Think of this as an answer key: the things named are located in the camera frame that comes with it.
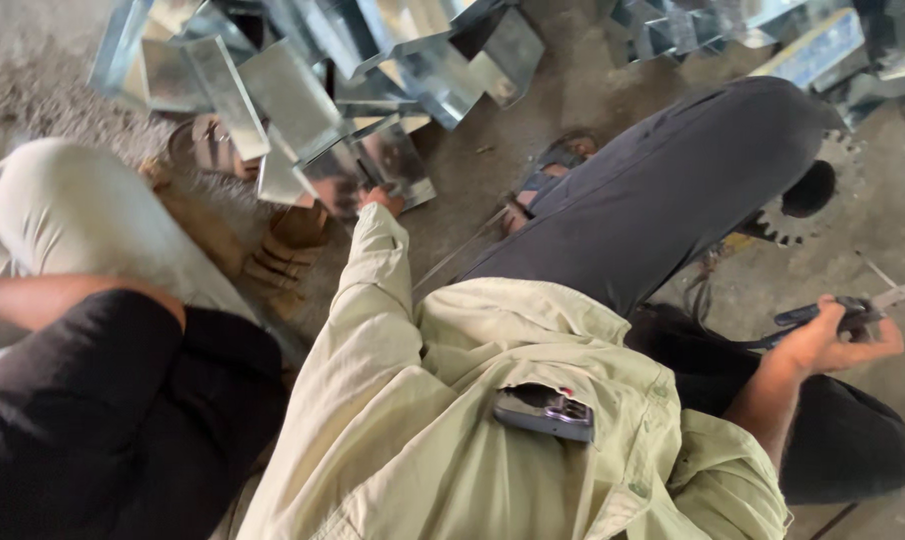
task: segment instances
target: concrete floor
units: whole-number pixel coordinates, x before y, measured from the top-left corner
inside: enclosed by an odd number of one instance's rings
[[[546,43],[529,94],[507,110],[483,98],[453,132],[429,126],[415,133],[439,197],[399,218],[410,231],[414,282],[494,214],[499,194],[515,188],[533,157],[556,137],[585,127],[609,141],[683,92],[747,74],[768,55],[733,45],[726,55],[692,57],[679,69],[654,61],[615,70],[593,0],[524,0],[522,6]],[[162,149],[171,125],[122,111],[83,87],[107,16],[108,3],[101,0],[67,0],[55,8],[31,0],[0,3],[0,159],[17,144],[45,136],[105,144],[130,164]],[[772,330],[774,313],[823,292],[882,292],[884,284],[855,249],[905,283],[905,121],[889,104],[857,136],[869,144],[862,156],[867,188],[818,241],[800,249],[757,242],[724,259],[712,278],[710,326],[729,338],[753,338]],[[485,146],[493,150],[477,153]],[[248,184],[221,180],[192,188],[222,211],[243,240],[255,243],[270,208],[250,199]],[[419,295],[442,285],[457,264],[493,241],[493,233],[484,234]],[[307,338],[325,321],[347,255],[348,237],[336,228],[302,284],[308,302],[291,321]],[[675,301],[693,275],[687,269],[658,296]],[[893,315],[905,334],[905,308]],[[838,376],[905,419],[905,354]],[[851,509],[797,508],[789,537],[905,540],[905,490]]]

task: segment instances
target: person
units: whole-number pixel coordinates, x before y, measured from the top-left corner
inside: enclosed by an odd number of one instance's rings
[[[111,153],[0,162],[0,539],[206,540],[282,423],[275,341]]]
[[[639,309],[653,291],[802,179],[825,122],[778,79],[681,100],[540,183],[418,305],[402,201],[374,189],[239,540],[783,538],[786,502],[904,485],[902,420],[826,375],[901,353],[891,319],[843,342],[824,295],[761,357],[675,325],[625,346],[627,319],[671,318]],[[590,408],[591,442],[494,417],[530,385]]]

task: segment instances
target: black pants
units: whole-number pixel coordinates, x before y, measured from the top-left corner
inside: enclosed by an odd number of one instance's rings
[[[831,117],[790,82],[737,80],[688,97],[618,136],[541,191],[535,218],[463,279],[576,289],[634,319],[627,344],[676,372],[683,407],[721,415],[758,355],[637,307],[681,268],[810,169]],[[905,485],[905,425],[828,376],[802,388],[782,466],[790,504],[859,500]]]

